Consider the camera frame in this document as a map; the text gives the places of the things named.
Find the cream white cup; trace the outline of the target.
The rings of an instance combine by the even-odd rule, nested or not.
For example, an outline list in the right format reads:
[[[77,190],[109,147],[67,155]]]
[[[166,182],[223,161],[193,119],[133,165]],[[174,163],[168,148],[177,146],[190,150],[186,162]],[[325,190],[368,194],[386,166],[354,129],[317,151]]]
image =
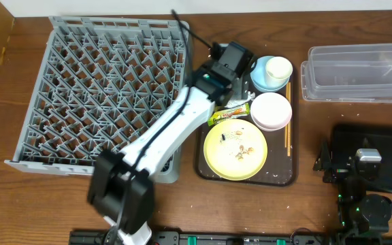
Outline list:
[[[280,88],[293,73],[293,65],[282,56],[273,56],[265,64],[265,83],[270,89]]]

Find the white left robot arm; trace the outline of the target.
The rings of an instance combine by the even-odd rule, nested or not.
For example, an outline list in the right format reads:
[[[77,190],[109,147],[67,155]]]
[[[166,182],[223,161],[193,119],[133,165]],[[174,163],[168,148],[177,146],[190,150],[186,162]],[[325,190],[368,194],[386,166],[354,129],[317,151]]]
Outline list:
[[[141,137],[95,161],[87,201],[111,223],[102,244],[147,244],[154,182],[183,141],[233,96],[233,85],[255,68],[256,56],[231,42],[214,44],[211,57],[187,78],[177,99]]]

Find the pink bowl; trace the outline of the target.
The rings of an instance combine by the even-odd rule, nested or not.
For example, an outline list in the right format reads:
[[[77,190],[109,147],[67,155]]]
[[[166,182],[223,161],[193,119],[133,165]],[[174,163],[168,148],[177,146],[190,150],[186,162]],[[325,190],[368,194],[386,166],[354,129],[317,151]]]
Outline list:
[[[289,101],[278,93],[262,93],[250,105],[255,125],[263,131],[277,131],[288,125],[293,115]]]

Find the white tissue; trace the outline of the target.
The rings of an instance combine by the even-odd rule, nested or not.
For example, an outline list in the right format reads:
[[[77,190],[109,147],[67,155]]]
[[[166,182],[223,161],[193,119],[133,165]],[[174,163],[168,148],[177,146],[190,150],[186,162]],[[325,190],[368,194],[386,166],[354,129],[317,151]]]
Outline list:
[[[236,106],[242,105],[244,103],[247,103],[249,101],[253,101],[255,99],[255,93],[252,93],[248,91],[247,96],[245,99],[233,99],[231,98],[228,102],[227,105],[225,106],[226,108],[234,108]]]

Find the light blue bowl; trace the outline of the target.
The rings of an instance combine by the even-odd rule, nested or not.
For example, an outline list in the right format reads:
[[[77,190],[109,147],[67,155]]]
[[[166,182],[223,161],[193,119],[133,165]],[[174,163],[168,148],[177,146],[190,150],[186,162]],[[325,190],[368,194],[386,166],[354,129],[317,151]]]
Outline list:
[[[274,56],[262,56],[252,64],[253,70],[250,73],[252,83],[258,91],[263,93],[277,92],[283,87],[285,87],[289,82],[289,78],[283,80],[281,83],[269,83],[267,81],[267,78],[265,77],[265,66],[266,63],[273,57]]]

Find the green snack bar wrapper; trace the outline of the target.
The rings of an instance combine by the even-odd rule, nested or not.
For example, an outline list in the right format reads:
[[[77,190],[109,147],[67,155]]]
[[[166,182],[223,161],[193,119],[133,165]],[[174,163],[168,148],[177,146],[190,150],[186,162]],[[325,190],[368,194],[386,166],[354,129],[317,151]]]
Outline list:
[[[208,126],[217,125],[225,120],[235,119],[241,116],[247,116],[250,113],[250,106],[248,103],[236,106],[234,108],[229,108],[225,110],[220,110],[207,120]]]

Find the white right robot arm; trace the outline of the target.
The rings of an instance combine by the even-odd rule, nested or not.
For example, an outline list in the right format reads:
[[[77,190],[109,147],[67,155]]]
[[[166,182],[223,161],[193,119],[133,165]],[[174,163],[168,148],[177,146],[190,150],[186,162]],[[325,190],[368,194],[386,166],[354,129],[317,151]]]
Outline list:
[[[313,170],[323,172],[323,182],[337,187],[338,218],[342,229],[323,238],[322,244],[382,244],[382,234],[389,231],[392,201],[383,195],[368,194],[367,187],[377,177],[382,157],[377,149],[360,148],[343,166],[332,163],[328,143]]]

